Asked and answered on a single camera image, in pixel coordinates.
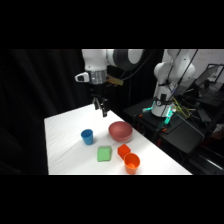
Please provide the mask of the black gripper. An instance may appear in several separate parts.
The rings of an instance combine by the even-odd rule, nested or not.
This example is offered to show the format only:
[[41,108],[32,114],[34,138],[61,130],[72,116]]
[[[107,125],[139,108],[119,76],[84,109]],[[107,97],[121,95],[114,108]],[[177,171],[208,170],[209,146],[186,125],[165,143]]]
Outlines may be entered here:
[[90,92],[94,97],[93,104],[95,106],[95,110],[102,109],[103,116],[107,116],[107,112],[110,110],[110,103],[108,99],[102,99],[101,108],[98,98],[106,97],[106,84],[93,85],[90,84]]

